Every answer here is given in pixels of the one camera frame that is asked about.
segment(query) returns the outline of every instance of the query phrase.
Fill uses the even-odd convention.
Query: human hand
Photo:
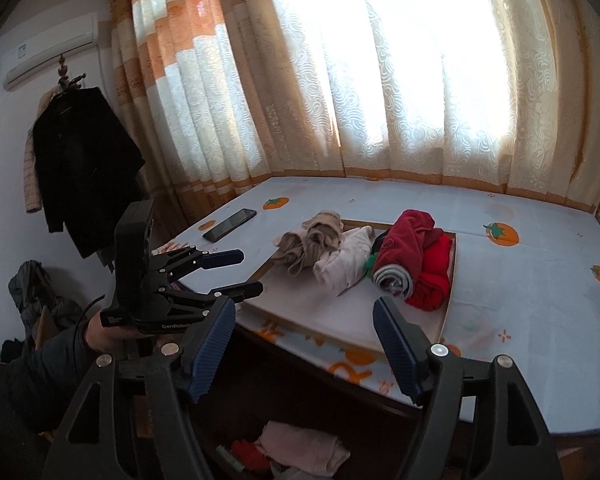
[[[84,331],[84,341],[93,351],[111,352],[116,341],[146,337],[135,326],[102,326],[100,310],[98,310]]]

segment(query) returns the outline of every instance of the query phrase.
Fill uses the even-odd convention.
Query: white wall-mounted air conditioner
[[[98,43],[98,15],[85,14],[29,38],[2,58],[2,83],[9,90],[43,68]]]

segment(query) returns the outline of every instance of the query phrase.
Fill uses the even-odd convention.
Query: sheer curtain
[[[130,124],[157,154],[154,187],[188,222],[279,174],[600,201],[600,19],[585,0],[114,9],[123,108],[144,117]]]

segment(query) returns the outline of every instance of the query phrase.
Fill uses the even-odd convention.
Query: ribbed blue pad
[[[401,330],[380,300],[374,303],[373,318],[378,339],[400,391],[416,402],[415,399],[422,394],[422,388],[416,378],[415,359]]]
[[[189,396],[193,402],[198,402],[200,397],[209,391],[234,326],[235,305],[233,301],[227,301],[191,364],[192,381],[189,385]]]

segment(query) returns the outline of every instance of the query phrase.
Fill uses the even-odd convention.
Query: red cloth on floor
[[[422,271],[423,250],[444,233],[434,228],[435,224],[429,213],[414,209],[403,211],[380,246],[373,272],[385,265],[400,265],[416,283]]]
[[[413,294],[405,301],[421,310],[436,310],[445,301],[450,283],[447,275],[453,240],[442,235],[424,250],[422,272],[413,287]]]
[[[253,442],[234,440],[231,452],[242,462],[249,471],[268,471],[269,460],[260,452]]]

